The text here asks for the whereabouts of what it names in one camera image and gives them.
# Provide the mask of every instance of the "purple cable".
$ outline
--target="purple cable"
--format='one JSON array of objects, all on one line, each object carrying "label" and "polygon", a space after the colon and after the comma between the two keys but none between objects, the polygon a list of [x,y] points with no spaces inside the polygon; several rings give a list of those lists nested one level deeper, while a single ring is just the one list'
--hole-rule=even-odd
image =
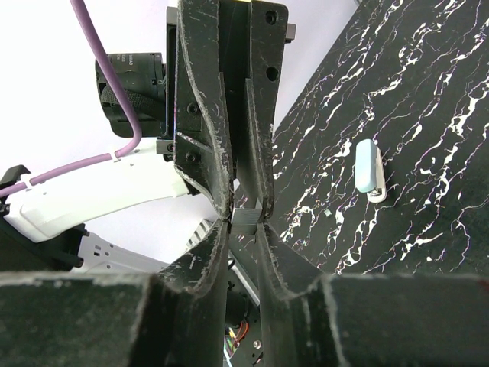
[{"label": "purple cable", "polygon": [[[75,15],[78,18],[78,22],[83,29],[83,33],[85,34],[86,40],[89,42],[90,47],[97,59],[102,72],[105,75],[105,78],[108,81],[108,84],[114,91],[117,100],[119,101],[122,110],[126,114],[129,122],[131,123],[132,130],[134,132],[134,136],[131,141],[123,148],[115,151],[115,156],[117,158],[123,157],[129,153],[131,153],[141,141],[141,127],[139,125],[138,116],[136,115],[136,111],[132,107],[132,104],[129,102],[128,97],[125,94],[124,89],[122,88],[121,83],[117,75],[115,75],[114,68],[110,64],[108,60],[107,53],[104,50],[102,42],[100,41],[99,36],[97,35],[97,31],[93,26],[92,19],[90,18],[90,14],[86,9],[85,2],[83,0],[70,0],[71,6],[75,11]],[[80,168],[84,168],[90,166],[92,164],[97,164],[105,161],[110,161],[112,156],[109,153],[96,155],[95,157],[85,158],[81,161],[73,162],[67,164],[62,167],[55,168],[51,171],[46,172],[45,174],[41,174],[37,177],[31,179],[32,185],[40,184],[46,180],[51,178],[55,178],[61,176],[62,174],[67,174],[68,172],[72,172],[78,170]],[[0,190],[0,197],[4,197],[7,195],[12,195],[13,193],[18,193],[26,189],[27,186],[25,183],[20,182],[10,187],[7,187],[3,190]]]}]

